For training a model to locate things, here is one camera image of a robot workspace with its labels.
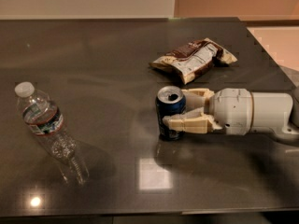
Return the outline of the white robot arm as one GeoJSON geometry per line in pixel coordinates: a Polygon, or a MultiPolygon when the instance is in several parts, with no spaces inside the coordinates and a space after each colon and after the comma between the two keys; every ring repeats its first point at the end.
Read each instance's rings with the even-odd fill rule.
{"type": "Polygon", "coordinates": [[[157,107],[163,133],[269,133],[298,140],[298,104],[288,93],[166,86],[157,93],[157,107]]]}

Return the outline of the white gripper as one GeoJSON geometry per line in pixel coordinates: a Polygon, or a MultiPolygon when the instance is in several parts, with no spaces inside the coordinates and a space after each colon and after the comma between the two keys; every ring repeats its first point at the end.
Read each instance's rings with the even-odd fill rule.
{"type": "Polygon", "coordinates": [[[218,92],[207,88],[183,89],[189,112],[163,117],[170,130],[185,133],[211,133],[223,130],[230,135],[244,135],[249,131],[252,96],[246,89],[226,88],[218,92]],[[203,108],[209,107],[205,114],[203,108]]]}

